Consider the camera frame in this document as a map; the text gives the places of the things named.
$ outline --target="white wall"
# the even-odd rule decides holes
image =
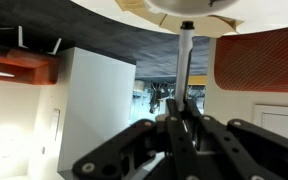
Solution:
[[[0,178],[27,173],[40,89],[0,81]]]
[[[58,82],[52,86],[42,86],[35,122],[34,151],[30,159],[28,176],[31,180],[60,180],[57,164],[61,147],[67,94],[70,83],[74,48],[59,53],[61,57]],[[50,132],[53,110],[60,110],[60,120],[56,141]]]
[[[76,49],[58,170],[128,126],[135,65]]]
[[[225,123],[233,118],[253,122],[255,104],[288,106],[288,93],[243,92],[220,89],[214,79],[216,39],[210,42],[207,71],[205,114]]]

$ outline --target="metal rod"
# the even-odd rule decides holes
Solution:
[[[177,60],[175,101],[179,111],[183,111],[184,100],[187,93],[187,82],[191,64],[191,53],[193,48],[194,24],[192,21],[182,23],[179,41],[179,54]]]

